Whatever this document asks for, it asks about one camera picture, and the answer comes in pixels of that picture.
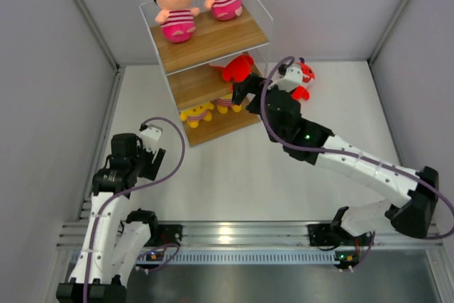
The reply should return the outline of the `yellow plush toy striped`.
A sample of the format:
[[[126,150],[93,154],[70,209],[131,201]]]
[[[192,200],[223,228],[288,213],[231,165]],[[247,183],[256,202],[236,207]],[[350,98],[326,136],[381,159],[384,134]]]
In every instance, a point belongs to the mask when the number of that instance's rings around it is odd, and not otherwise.
[[[227,94],[216,100],[216,108],[220,114],[227,114],[229,109],[235,113],[242,110],[242,106],[234,104],[232,98],[232,94]]]

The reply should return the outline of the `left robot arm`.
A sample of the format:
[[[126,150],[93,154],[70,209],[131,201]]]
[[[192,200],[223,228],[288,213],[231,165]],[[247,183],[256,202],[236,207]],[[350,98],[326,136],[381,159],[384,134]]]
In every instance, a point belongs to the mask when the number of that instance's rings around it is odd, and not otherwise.
[[[156,244],[160,228],[154,212],[139,207],[129,190],[140,178],[154,180],[165,150],[160,128],[120,133],[92,179],[92,206],[77,263],[57,287],[59,302],[125,302],[128,278],[143,246]]]

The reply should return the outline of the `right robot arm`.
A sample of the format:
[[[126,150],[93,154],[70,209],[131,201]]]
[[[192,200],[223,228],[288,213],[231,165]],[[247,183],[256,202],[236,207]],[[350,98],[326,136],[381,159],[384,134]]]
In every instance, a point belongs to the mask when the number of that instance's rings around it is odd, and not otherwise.
[[[438,173],[425,167],[415,171],[398,167],[362,152],[332,130],[301,116],[301,105],[284,90],[264,88],[265,79],[251,74],[233,85],[233,102],[252,94],[247,106],[264,121],[272,142],[282,143],[292,158],[342,174],[384,199],[365,206],[340,208],[331,222],[332,238],[340,244],[382,228],[412,238],[428,236],[438,197],[428,185],[437,187]]]

